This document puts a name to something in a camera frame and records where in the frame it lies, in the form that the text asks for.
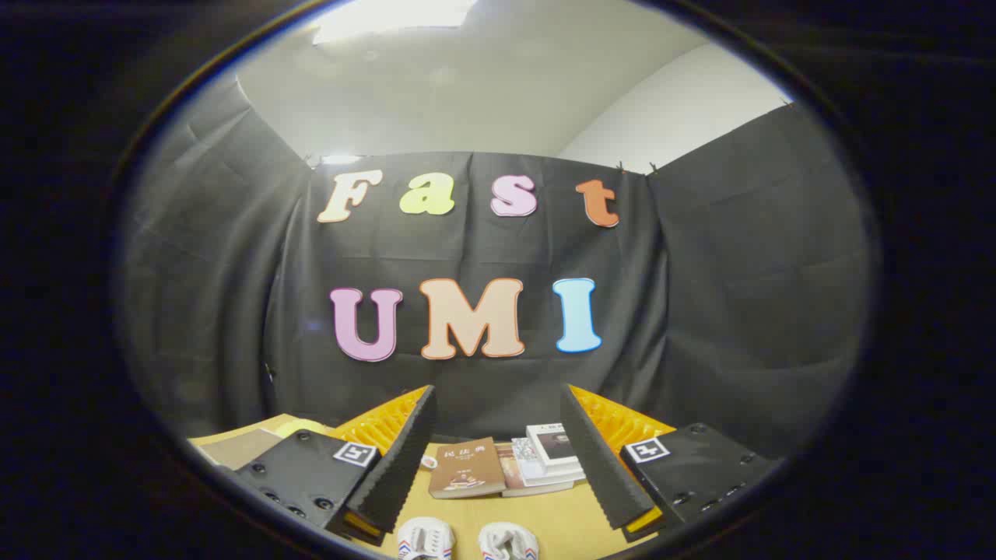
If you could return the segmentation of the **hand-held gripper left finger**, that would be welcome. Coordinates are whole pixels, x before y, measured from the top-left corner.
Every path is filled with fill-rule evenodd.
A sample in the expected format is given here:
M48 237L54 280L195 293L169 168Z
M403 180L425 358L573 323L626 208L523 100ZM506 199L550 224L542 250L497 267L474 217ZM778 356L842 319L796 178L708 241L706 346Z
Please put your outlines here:
M435 422L437 395L426 385L328 435L296 429L243 467L222 472L287 517L380 545L395 530Z

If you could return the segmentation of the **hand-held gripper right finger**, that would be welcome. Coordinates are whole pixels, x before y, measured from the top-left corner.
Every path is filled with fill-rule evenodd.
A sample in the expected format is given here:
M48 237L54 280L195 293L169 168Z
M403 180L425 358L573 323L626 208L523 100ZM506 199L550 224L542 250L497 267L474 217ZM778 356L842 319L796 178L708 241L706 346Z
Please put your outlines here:
M559 414L609 526L629 542L717 513L779 465L705 423L672 428L573 385Z

